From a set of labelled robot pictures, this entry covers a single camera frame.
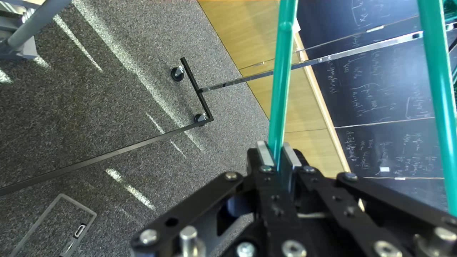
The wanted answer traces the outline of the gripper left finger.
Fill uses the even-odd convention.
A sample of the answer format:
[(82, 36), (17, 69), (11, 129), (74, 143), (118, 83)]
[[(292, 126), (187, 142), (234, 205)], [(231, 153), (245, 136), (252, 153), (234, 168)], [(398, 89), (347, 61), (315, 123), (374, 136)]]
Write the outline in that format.
[(271, 153), (268, 151), (268, 146), (265, 142), (257, 142), (255, 143), (258, 156), (260, 156), (260, 162), (261, 162), (261, 171), (264, 173), (272, 173), (274, 172), (274, 161), (271, 158)]

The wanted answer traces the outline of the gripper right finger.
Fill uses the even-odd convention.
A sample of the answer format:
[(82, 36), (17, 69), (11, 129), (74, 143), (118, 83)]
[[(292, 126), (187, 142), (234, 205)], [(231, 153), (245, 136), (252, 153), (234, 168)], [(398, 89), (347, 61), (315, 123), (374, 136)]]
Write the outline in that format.
[(290, 148), (288, 145), (285, 145), (282, 148), (284, 151), (284, 168), (290, 172), (300, 169), (301, 168), (301, 162), (297, 158), (295, 152), (292, 148)]

